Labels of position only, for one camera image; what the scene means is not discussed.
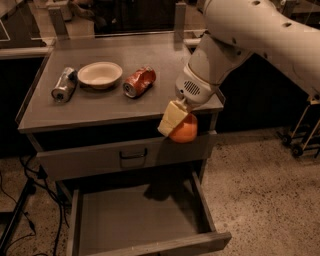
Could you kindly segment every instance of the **soda can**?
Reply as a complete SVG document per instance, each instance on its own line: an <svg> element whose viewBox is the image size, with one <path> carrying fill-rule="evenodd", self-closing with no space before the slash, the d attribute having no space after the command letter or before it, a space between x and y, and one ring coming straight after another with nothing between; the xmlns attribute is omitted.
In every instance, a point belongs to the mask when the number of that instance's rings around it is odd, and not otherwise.
<svg viewBox="0 0 320 256"><path fill-rule="evenodd" d="M129 76L124 84L124 94L129 98L142 95L156 80L156 72L151 67L142 67Z"/></svg>
<svg viewBox="0 0 320 256"><path fill-rule="evenodd" d="M66 67L58 82L51 91L56 102L67 102L71 99L77 85L77 71L74 68Z"/></svg>

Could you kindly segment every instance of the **wheel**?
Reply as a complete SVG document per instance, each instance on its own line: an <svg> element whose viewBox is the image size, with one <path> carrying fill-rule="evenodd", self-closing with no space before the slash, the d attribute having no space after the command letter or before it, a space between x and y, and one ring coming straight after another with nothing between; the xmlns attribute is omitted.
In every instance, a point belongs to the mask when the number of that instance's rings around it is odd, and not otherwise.
<svg viewBox="0 0 320 256"><path fill-rule="evenodd" d="M292 154L295 157L302 156L303 150L299 144L296 144L292 147Z"/></svg>
<svg viewBox="0 0 320 256"><path fill-rule="evenodd" d="M286 134L286 135L282 135L282 144L285 145L285 146L289 146L292 142L292 138Z"/></svg>

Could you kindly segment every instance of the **white bowl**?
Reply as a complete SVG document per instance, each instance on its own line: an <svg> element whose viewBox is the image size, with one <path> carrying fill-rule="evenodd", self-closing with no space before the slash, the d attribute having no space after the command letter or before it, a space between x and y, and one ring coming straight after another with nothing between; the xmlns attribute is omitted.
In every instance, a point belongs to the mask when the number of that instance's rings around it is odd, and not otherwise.
<svg viewBox="0 0 320 256"><path fill-rule="evenodd" d="M121 77L122 68L112 62L95 62L84 66L78 72L80 87L107 89Z"/></svg>

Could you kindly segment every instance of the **red can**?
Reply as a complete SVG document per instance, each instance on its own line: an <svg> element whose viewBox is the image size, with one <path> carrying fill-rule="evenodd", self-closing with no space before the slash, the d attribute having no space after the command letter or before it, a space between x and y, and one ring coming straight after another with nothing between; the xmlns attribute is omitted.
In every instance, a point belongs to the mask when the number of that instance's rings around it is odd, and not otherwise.
<svg viewBox="0 0 320 256"><path fill-rule="evenodd" d="M129 98L139 97L155 80L156 72L153 68L142 67L124 81L124 94Z"/></svg>

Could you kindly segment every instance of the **drawer handle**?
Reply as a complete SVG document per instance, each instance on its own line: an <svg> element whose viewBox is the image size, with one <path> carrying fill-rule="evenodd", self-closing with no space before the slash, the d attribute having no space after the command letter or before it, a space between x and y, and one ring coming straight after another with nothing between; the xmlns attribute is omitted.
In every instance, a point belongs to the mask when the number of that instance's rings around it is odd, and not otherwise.
<svg viewBox="0 0 320 256"><path fill-rule="evenodd" d="M124 156L124 154L122 153L122 151L119 152L119 156L121 159L133 159L133 158L141 158L141 157L145 157L148 154L148 149L144 148L143 153L141 154L136 154L136 155L131 155L131 156Z"/></svg>

